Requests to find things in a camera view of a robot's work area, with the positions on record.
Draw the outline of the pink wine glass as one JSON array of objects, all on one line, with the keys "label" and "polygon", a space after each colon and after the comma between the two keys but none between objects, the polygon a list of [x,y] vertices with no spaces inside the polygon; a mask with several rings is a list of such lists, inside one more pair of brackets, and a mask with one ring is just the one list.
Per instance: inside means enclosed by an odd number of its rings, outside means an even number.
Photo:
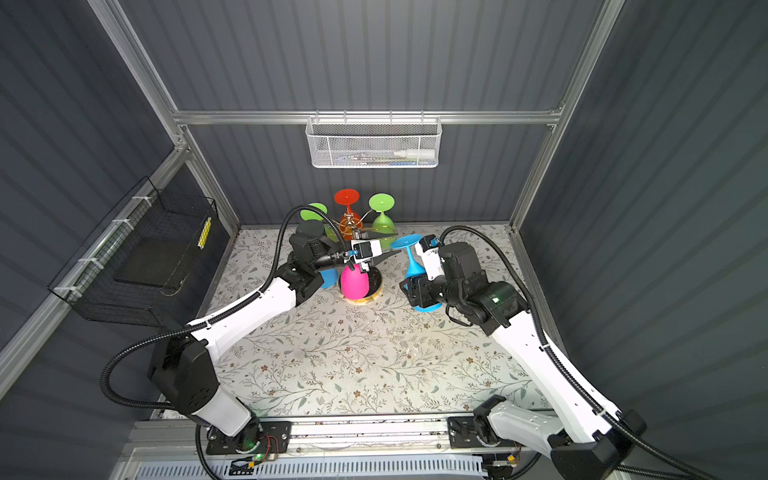
[{"label": "pink wine glass", "polygon": [[368,296],[369,274],[360,269],[358,264],[344,267],[340,274],[340,289],[347,300],[357,301]]}]

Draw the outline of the yellow marker in basket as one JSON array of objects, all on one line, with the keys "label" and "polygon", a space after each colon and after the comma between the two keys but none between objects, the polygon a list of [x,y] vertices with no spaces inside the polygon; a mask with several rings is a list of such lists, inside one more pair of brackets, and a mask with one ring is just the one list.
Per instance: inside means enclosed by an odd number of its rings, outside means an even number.
[{"label": "yellow marker in basket", "polygon": [[197,247],[200,250],[204,249],[205,246],[206,246],[206,242],[207,242],[210,230],[211,230],[211,226],[212,226],[212,218],[211,217],[207,217],[205,222],[203,223],[203,226],[201,228],[201,231],[200,231],[200,234],[199,234],[199,237],[198,237],[198,241],[197,241]]}]

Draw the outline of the white bottle in basket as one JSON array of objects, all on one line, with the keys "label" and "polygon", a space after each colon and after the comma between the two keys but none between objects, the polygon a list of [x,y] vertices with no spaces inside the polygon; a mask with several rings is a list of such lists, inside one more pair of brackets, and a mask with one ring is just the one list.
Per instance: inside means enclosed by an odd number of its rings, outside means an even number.
[{"label": "white bottle in basket", "polygon": [[405,149],[394,151],[393,156],[410,161],[427,162],[436,159],[437,151],[435,149]]}]

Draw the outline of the gold wine glass rack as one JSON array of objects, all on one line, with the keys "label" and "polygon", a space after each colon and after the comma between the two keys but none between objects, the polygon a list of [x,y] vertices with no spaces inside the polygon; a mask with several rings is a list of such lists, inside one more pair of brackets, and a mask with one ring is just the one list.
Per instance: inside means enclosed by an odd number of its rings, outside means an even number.
[{"label": "gold wine glass rack", "polygon": [[366,225],[364,220],[371,214],[385,215],[384,212],[370,209],[359,223],[354,222],[351,214],[345,215],[341,223],[344,240],[353,248],[368,245],[372,255],[358,261],[354,257],[347,260],[340,270],[338,286],[342,297],[352,304],[364,304],[372,301],[381,291],[382,276],[376,265],[388,255],[390,245],[397,234],[394,223],[387,219],[383,223],[374,222]]}]

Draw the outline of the green wine glass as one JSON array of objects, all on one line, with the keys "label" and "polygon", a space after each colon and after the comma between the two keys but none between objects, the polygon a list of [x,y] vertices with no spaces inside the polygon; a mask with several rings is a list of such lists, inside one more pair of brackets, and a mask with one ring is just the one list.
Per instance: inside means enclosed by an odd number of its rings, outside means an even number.
[{"label": "green wine glass", "polygon": [[[310,203],[310,206],[312,206],[312,207],[322,211],[324,214],[328,213],[328,208],[323,203],[314,202],[314,203]],[[323,217],[321,215],[319,215],[317,212],[315,212],[313,210],[302,210],[300,212],[300,217],[301,217],[301,219],[303,221],[311,221],[311,220],[319,221],[323,225],[323,227],[324,227],[326,236],[330,240],[332,240],[332,241],[337,241],[338,240],[338,237],[335,235],[335,232],[331,228],[330,224],[328,222],[326,222],[323,219]]]},{"label": "green wine glass", "polygon": [[377,233],[394,235],[396,227],[388,212],[395,206],[395,199],[388,193],[376,193],[369,199],[369,207],[378,216],[373,220],[372,230]]}]

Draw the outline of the red wine glass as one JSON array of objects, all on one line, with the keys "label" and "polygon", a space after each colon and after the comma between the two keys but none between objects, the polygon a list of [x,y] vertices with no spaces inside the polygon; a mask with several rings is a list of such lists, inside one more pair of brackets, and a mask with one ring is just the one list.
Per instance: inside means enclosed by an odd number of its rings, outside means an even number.
[{"label": "red wine glass", "polygon": [[339,228],[345,240],[352,240],[355,233],[363,228],[361,216],[352,209],[359,199],[359,192],[351,188],[342,189],[334,195],[334,201],[345,208],[339,221]]}]

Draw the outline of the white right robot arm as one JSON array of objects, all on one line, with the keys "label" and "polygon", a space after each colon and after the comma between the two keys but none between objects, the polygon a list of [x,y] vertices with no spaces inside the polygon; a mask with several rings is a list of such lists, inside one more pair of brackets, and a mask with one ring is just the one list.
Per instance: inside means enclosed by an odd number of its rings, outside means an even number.
[{"label": "white right robot arm", "polygon": [[533,306],[509,283],[489,281],[474,248],[408,235],[392,243],[409,258],[400,289],[417,311],[456,310],[455,323],[477,326],[523,367],[554,410],[539,414],[494,395],[473,412],[485,446],[514,441],[549,458],[565,479],[605,479],[629,456],[633,443],[612,420],[640,435],[642,418],[622,414],[585,379],[537,327]]}]

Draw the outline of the blue wine glass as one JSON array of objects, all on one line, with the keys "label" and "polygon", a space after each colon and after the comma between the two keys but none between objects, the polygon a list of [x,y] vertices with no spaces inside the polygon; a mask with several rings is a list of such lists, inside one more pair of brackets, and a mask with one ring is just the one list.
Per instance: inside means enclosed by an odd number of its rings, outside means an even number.
[{"label": "blue wine glass", "polygon": [[322,270],[320,274],[323,281],[321,285],[322,289],[330,289],[337,284],[339,279],[339,274],[336,269]]},{"label": "blue wine glass", "polygon": [[[425,274],[425,270],[420,263],[415,259],[414,246],[416,242],[421,238],[421,235],[411,234],[398,238],[391,244],[392,249],[405,249],[405,253],[408,257],[408,268],[406,270],[405,278],[410,276]],[[417,312],[429,313],[438,309],[414,309]]]}]

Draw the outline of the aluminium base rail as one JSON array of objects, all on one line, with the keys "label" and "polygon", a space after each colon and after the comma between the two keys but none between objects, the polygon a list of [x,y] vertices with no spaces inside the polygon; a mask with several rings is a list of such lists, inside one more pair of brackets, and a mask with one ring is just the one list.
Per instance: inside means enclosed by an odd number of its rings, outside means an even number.
[{"label": "aluminium base rail", "polygon": [[486,448],[460,439],[450,413],[286,417],[284,440],[255,455],[196,454],[188,420],[137,423],[114,479],[489,479],[520,472],[556,479],[547,458],[515,444]]}]

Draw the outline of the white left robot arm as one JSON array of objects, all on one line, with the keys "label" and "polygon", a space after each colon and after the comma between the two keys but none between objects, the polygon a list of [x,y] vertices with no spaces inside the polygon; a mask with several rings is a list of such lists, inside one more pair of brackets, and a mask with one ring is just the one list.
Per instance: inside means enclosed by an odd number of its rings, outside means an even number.
[{"label": "white left robot arm", "polygon": [[289,237],[292,251],[272,280],[251,294],[188,323],[195,330],[157,342],[150,381],[170,407],[221,434],[236,438],[258,427],[256,414],[221,386],[215,365],[234,344],[276,316],[307,301],[323,284],[322,273],[351,272],[392,256],[381,246],[392,233],[364,232],[351,245],[333,242],[317,220],[305,221]]}]

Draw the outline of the left green wine glass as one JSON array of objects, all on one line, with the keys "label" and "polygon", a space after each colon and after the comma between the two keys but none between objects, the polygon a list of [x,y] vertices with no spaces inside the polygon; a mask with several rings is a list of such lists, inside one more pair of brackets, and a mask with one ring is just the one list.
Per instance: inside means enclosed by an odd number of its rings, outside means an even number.
[{"label": "left green wine glass", "polygon": [[[322,211],[324,214],[328,213],[328,208],[323,203],[314,202],[314,203],[310,203],[310,206],[312,206],[312,207]],[[323,227],[324,227],[326,236],[330,240],[332,240],[332,241],[337,241],[338,240],[338,237],[335,235],[335,232],[331,228],[330,224],[328,222],[326,222],[323,219],[323,217],[321,215],[319,215],[317,212],[315,212],[313,210],[302,210],[300,212],[300,217],[301,217],[301,219],[303,221],[311,221],[311,220],[319,221],[323,225]]]}]

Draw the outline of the right green wine glass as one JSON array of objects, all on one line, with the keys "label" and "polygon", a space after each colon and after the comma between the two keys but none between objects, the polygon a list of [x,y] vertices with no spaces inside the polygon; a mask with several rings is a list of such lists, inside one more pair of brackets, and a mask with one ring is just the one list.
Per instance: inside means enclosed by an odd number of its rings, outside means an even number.
[{"label": "right green wine glass", "polygon": [[396,227],[388,212],[395,206],[395,199],[388,193],[376,193],[369,199],[369,207],[378,216],[373,220],[372,230],[377,233],[394,235]]}]

